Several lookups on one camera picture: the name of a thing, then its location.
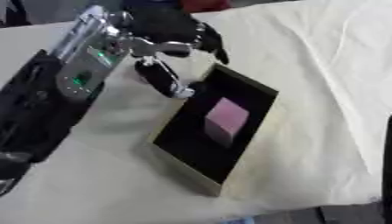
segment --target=silver metal part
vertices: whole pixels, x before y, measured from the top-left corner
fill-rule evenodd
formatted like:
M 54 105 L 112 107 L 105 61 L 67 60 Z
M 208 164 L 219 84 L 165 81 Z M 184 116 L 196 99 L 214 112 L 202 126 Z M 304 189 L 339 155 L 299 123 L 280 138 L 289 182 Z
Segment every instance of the silver metal part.
M 78 18 L 52 51 L 65 63 L 56 81 L 68 98 L 86 100 L 129 54 L 130 40 L 110 20 L 112 15 L 100 6 L 93 6 Z
M 70 32 L 54 47 L 52 55 L 64 66 L 56 77 L 60 92 L 74 101 L 84 101 L 108 78 L 121 61 L 132 53 L 135 57 L 155 58 L 159 52 L 189 53 L 200 45 L 175 41 L 156 44 L 118 27 L 131 27 L 133 17 L 126 11 L 109 13 L 92 6 L 75 20 Z M 186 98 L 194 91 L 173 78 L 175 97 Z
M 135 57 L 155 56 L 161 52 L 182 52 L 189 53 L 193 49 L 192 44 L 180 43 L 175 41 L 155 44 L 144 38 L 133 38 L 130 41 L 132 55 Z

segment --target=open box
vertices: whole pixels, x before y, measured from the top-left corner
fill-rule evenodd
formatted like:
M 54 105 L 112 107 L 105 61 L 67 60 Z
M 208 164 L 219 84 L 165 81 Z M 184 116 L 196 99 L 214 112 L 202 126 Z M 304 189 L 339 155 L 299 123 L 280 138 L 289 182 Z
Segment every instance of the open box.
M 214 65 L 204 75 L 205 86 L 181 103 L 174 102 L 164 123 L 149 142 L 189 178 L 219 195 L 230 172 L 241 159 L 254 134 L 263 124 L 277 98 L 277 91 L 224 66 Z M 204 132 L 205 116 L 226 97 L 249 112 L 249 117 L 230 148 L 213 141 Z

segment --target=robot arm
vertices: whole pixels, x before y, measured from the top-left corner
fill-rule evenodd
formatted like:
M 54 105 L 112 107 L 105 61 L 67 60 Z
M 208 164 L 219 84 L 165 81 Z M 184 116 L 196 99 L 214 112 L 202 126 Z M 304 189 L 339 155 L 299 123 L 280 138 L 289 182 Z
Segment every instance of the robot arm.
M 0 91 L 0 196 L 61 144 L 127 55 L 138 58 L 136 70 L 163 95 L 191 97 L 195 89 L 157 53 L 187 57 L 192 49 L 228 63 L 221 36 L 179 10 L 86 10 L 50 52 L 39 51 Z

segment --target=table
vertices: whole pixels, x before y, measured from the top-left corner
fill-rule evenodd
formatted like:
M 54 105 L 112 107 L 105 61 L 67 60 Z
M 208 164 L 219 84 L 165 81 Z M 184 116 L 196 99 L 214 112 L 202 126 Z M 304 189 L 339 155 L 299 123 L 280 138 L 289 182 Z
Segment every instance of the table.
M 138 82 L 128 58 L 73 134 L 0 199 L 0 222 L 212 223 L 378 200 L 392 106 L 391 9 L 386 0 L 314 0 L 199 14 L 224 35 L 231 68 L 280 91 L 274 119 L 225 196 L 205 196 L 145 145 L 170 100 Z M 0 30 L 0 83 L 69 25 Z M 196 52 L 167 61 L 194 80 L 214 59 Z

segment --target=foam block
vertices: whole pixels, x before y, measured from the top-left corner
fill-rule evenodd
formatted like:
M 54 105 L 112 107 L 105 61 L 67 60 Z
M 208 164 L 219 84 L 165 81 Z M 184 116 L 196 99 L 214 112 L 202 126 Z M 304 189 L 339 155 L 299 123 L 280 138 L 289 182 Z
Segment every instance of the foam block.
M 205 132 L 216 143 L 230 148 L 248 117 L 249 112 L 246 109 L 227 98 L 222 98 L 207 114 Z

